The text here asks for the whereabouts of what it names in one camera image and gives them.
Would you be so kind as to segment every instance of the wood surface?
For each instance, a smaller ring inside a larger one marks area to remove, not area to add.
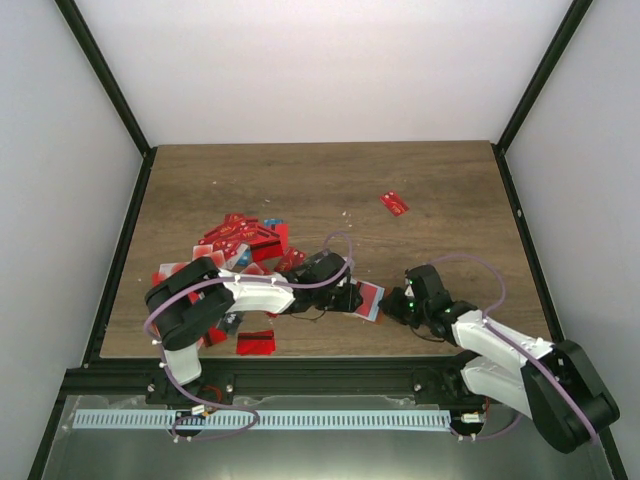
[[[385,209],[379,196],[388,190],[401,195],[408,213],[394,217]],[[161,263],[189,261],[192,246],[227,212],[286,220],[290,244],[308,253],[319,251],[328,233],[346,231],[355,249],[354,276],[385,287],[402,285],[405,269],[442,255],[480,256],[507,284],[507,300],[492,316],[549,337],[488,142],[184,145],[158,150],[102,356],[157,355],[142,333],[151,274]],[[342,240],[331,248],[346,252]],[[438,270],[454,299],[486,307],[499,296],[498,283],[481,265],[459,261]],[[458,351],[389,319],[371,324],[340,313],[316,322],[252,313],[240,331],[271,328],[274,355]],[[201,355],[235,355],[235,343],[229,338]]]

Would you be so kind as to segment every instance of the white wall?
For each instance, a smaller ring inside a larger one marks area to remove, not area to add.
[[[53,1],[0,2],[0,478],[81,361],[140,156]]]
[[[149,142],[497,141],[570,0],[79,0]]]
[[[507,153],[568,337],[621,410],[640,478],[640,2],[594,2]]]

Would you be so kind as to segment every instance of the purple cable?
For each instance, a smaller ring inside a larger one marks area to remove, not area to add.
[[[340,277],[342,277],[342,274],[349,267],[349,264],[351,263],[351,260],[353,259],[353,245],[351,243],[351,239],[349,238],[349,236],[346,233],[343,233],[343,232],[330,233],[327,236],[327,238],[325,238],[322,248],[324,249],[327,246],[327,244],[329,243],[329,240],[331,240],[333,237],[336,237],[336,236],[344,237],[344,239],[347,241],[347,247],[349,249],[349,253],[347,255],[347,259],[346,259],[344,265],[342,265],[342,268],[340,268],[340,270],[338,270],[338,272],[333,277],[331,277],[331,278],[329,278],[327,280],[324,280],[324,281],[318,282],[318,283],[312,283],[312,284],[297,284],[297,283],[289,283],[289,282],[272,282],[269,278],[261,279],[261,278],[252,277],[251,280],[244,280],[244,281],[246,281],[246,282],[249,282],[249,281],[250,282],[258,282],[258,283],[268,283],[268,284],[277,285],[277,286],[280,286],[280,287],[290,287],[290,288],[299,288],[299,289],[320,288],[320,287],[324,287],[325,285],[329,285],[330,283],[333,283],[336,280],[338,280]],[[190,293],[193,293],[193,292],[195,292],[197,290],[202,290],[203,288],[210,287],[212,285],[217,285],[218,283],[235,282],[235,281],[236,281],[236,279],[234,277],[214,278],[214,279],[211,279],[211,280],[205,280],[203,282],[197,283],[195,285],[192,285],[189,288],[186,288],[186,289],[176,293],[175,295],[170,297],[168,300],[163,302],[158,308],[156,308],[149,315],[149,317],[144,322],[144,326],[143,326],[144,332],[147,335],[149,335],[151,338],[153,338],[154,340],[157,340],[157,341],[160,342],[162,339],[158,335],[156,335],[155,333],[153,333],[151,331],[151,325],[153,325],[153,322],[155,321],[155,319],[158,318],[158,316],[162,312],[164,312],[167,308],[169,308],[171,305],[176,303],[181,298],[184,298],[187,295],[189,295]],[[176,388],[176,390],[178,390],[180,393],[182,393],[182,395],[187,397],[189,400],[191,400],[193,402],[196,402],[198,404],[201,404],[201,405],[207,405],[209,407],[214,407],[214,408],[223,409],[223,410],[237,410],[237,411],[241,411],[241,412],[247,412],[247,413],[252,414],[253,417],[254,417],[253,420],[251,421],[251,423],[249,423],[248,425],[245,425],[244,427],[238,428],[237,430],[233,430],[231,432],[227,432],[227,433],[223,433],[223,434],[215,435],[215,436],[211,436],[211,437],[198,438],[197,441],[201,441],[201,440],[220,440],[222,438],[232,437],[234,435],[238,435],[240,433],[246,432],[251,427],[253,427],[256,423],[258,423],[258,421],[260,420],[260,415],[258,414],[258,412],[256,410],[254,410],[252,408],[239,407],[239,406],[234,406],[234,405],[225,405],[223,403],[211,402],[209,400],[205,400],[203,398],[196,397],[195,395],[192,395],[187,390],[185,390],[182,387],[182,385],[180,385],[178,383],[176,378],[171,373],[171,370],[166,365],[167,364],[167,357],[165,356],[164,348],[162,348],[162,344],[161,343],[159,344],[159,347],[160,347],[160,360],[165,365],[164,371],[167,374],[167,378],[169,379],[169,381],[171,381],[171,383]],[[175,431],[176,431],[176,427],[179,425],[179,422],[180,422],[180,420],[176,420],[176,422],[172,426],[171,431],[173,432],[174,435],[176,434]]]
[[[336,280],[338,280],[340,277],[342,277],[342,274],[347,270],[347,268],[349,267],[349,264],[351,263],[351,260],[353,259],[353,245],[351,243],[351,239],[349,238],[349,236],[344,232],[330,233],[327,236],[327,238],[325,238],[322,248],[324,249],[329,243],[329,240],[331,240],[333,237],[336,237],[336,236],[344,237],[344,239],[347,241],[347,247],[349,249],[349,253],[347,254],[347,259],[344,262],[344,265],[342,265],[340,270],[338,270],[338,273],[336,273],[333,277],[327,280],[324,280],[318,283],[299,284],[299,283],[289,283],[289,282],[272,282],[271,279],[268,277],[266,278],[252,277],[251,279],[248,279],[248,280],[240,279],[240,282],[241,283],[242,282],[268,283],[272,285],[277,285],[279,287],[290,287],[290,288],[298,288],[303,290],[320,288],[320,287],[324,287],[325,285],[329,285],[330,283],[333,283]],[[222,282],[235,282],[235,281],[236,279],[234,277],[214,278],[211,280],[205,280],[203,282],[196,283],[195,285],[192,285],[189,288],[185,288],[184,290],[179,291],[178,293],[170,297],[168,300],[166,300],[164,303],[162,303],[158,308],[156,308],[151,313],[151,315],[149,315],[149,317],[147,317],[143,326],[144,333],[149,335],[154,340],[160,341],[161,340],[160,337],[151,331],[151,325],[156,320],[156,318],[158,318],[158,316],[160,316],[160,314],[162,314],[167,308],[169,308],[171,305],[176,303],[181,298],[184,298],[190,293],[193,293],[197,290],[202,290],[203,288],[211,287],[213,285],[217,285],[218,283],[222,283]]]
[[[509,337],[507,337],[502,332],[500,332],[498,329],[496,329],[493,325],[491,325],[489,318],[487,318],[487,316],[489,315],[489,312],[492,312],[493,310],[498,308],[500,305],[502,305],[504,303],[504,299],[507,296],[507,287],[504,283],[504,279],[502,278],[502,275],[500,275],[498,270],[488,262],[481,259],[480,257],[476,257],[475,255],[469,255],[467,253],[454,253],[451,255],[445,255],[444,257],[436,258],[435,260],[432,260],[431,262],[428,262],[428,263],[436,264],[436,263],[445,262],[448,260],[456,260],[456,259],[463,259],[463,258],[468,260],[474,260],[484,265],[491,273],[493,273],[493,275],[498,280],[498,283],[500,284],[500,289],[501,289],[500,298],[498,299],[497,302],[493,303],[482,312],[482,318],[487,330],[489,330],[500,340],[502,340],[511,348],[515,349],[522,356],[524,356],[529,362],[531,362],[531,364],[534,367],[536,367],[540,371],[540,373],[542,373],[542,375],[544,375],[544,377],[548,380],[551,386],[558,392],[558,394],[562,397],[562,399],[565,402],[567,402],[567,405],[569,405],[569,408],[571,408],[571,410],[573,411],[573,413],[576,414],[580,422],[582,422],[587,432],[589,432],[589,436],[591,437],[591,444],[592,445],[597,444],[598,434],[595,428],[593,428],[593,425],[591,425],[591,422],[589,421],[587,416],[576,404],[576,402],[573,401],[573,398],[571,398],[571,396],[565,391],[565,389],[562,388],[562,385],[560,385],[560,383],[555,379],[554,375],[549,371],[549,369],[546,366],[544,366],[541,362],[539,362],[538,359],[536,359],[533,355],[531,355],[524,348],[522,348],[522,346],[520,346],[517,342],[514,342]]]
[[[476,437],[475,440],[469,439],[472,442],[483,442],[485,440],[494,440],[498,437],[501,437],[503,435],[506,435],[507,433],[509,433],[511,430],[513,430],[514,428],[516,428],[516,426],[518,425],[518,423],[520,423],[520,420],[522,420],[522,414],[518,413],[518,415],[516,415],[516,418],[513,419],[513,422],[511,422],[509,425],[507,425],[506,427],[504,427],[502,430],[499,430],[495,433],[492,433],[491,435],[485,435],[483,437]],[[452,427],[449,427],[449,430],[451,430],[451,433],[453,435],[455,435],[456,437],[462,437],[461,434],[459,434],[458,432],[456,432]]]

